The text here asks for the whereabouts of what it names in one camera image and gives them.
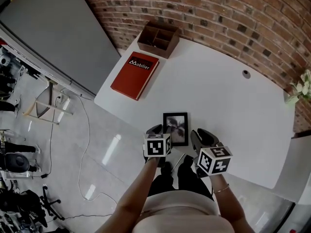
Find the red book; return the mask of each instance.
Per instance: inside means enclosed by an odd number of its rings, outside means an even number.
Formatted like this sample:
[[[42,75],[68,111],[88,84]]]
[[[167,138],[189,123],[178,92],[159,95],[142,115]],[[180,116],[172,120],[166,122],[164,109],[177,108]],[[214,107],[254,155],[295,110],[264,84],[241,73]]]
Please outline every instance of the red book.
[[[138,100],[155,71],[159,59],[133,52],[113,81],[111,88]]]

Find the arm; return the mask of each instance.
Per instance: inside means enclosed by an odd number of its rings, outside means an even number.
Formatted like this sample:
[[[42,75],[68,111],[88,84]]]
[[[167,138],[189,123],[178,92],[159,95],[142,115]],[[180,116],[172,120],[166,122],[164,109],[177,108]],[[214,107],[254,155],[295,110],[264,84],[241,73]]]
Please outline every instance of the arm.
[[[112,216],[95,233],[131,232],[147,199],[159,158],[152,158],[126,190]]]
[[[225,178],[219,175],[210,176],[214,191],[220,191],[225,189],[228,185]],[[227,219],[235,233],[253,233],[253,229],[249,226],[246,221],[244,211],[234,196],[230,188],[215,193],[216,200],[219,206],[220,214],[223,218]]]

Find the tiled floor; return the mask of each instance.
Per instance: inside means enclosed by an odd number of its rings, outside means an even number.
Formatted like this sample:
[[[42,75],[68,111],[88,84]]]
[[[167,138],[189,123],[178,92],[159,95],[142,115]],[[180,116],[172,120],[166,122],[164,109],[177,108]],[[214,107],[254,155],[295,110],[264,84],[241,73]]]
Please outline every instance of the tiled floor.
[[[17,83],[10,99],[14,101],[22,94],[21,112],[25,112],[47,85],[24,74]],[[112,114],[82,99],[90,122],[90,143],[83,158],[80,187],[84,196],[95,198],[104,192],[118,201],[127,187],[138,175],[144,165],[142,156],[142,132],[124,123]],[[51,143],[52,172],[46,179],[34,178],[18,180],[21,191],[31,189],[42,194],[42,185],[49,188],[52,199],[61,199],[55,208],[64,217],[77,215],[107,215],[113,212],[115,203],[109,197],[100,195],[95,201],[86,201],[79,192],[78,174],[81,158],[88,143],[87,117],[76,96],[71,96],[69,111],[72,116],[64,115],[59,126],[54,126]],[[46,118],[52,118],[48,111]],[[36,158],[42,166],[43,173],[50,170],[50,134],[51,124],[31,120],[20,113],[15,119],[11,112],[1,113],[0,128],[9,128],[26,137],[26,144],[38,144],[42,153],[28,155]],[[168,160],[173,166],[182,153],[173,150]],[[177,188],[177,171],[174,186]],[[269,219],[288,201],[283,200],[266,189],[244,181],[232,175],[225,175],[227,181],[241,202],[247,220],[256,232],[260,232]],[[210,187],[208,178],[204,178]],[[64,225],[75,233],[94,232],[108,217],[77,217],[66,221],[52,221],[45,231],[54,230],[57,225]]]

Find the desk surface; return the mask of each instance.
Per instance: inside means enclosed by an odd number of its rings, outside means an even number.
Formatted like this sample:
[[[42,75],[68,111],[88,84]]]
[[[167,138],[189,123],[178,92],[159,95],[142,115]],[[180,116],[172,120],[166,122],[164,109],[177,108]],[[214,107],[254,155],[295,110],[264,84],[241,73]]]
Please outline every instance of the desk surface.
[[[155,56],[141,51],[136,39],[102,85],[97,105],[142,132],[162,123],[163,113],[188,112],[189,133],[206,129],[232,151],[228,173],[275,186],[294,123],[294,107],[284,103],[280,87],[223,53],[180,39],[169,59],[160,58],[135,101],[110,88],[133,51]],[[243,70],[249,71],[250,79],[242,75]],[[190,153],[191,147],[177,149]]]

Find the wooden organizer tray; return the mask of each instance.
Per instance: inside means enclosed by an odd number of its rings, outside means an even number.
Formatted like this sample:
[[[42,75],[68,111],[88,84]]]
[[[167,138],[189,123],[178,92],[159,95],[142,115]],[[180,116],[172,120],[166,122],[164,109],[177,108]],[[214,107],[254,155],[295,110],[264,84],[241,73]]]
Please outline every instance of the wooden organizer tray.
[[[137,41],[139,49],[168,59],[179,42],[179,28],[149,21]]]

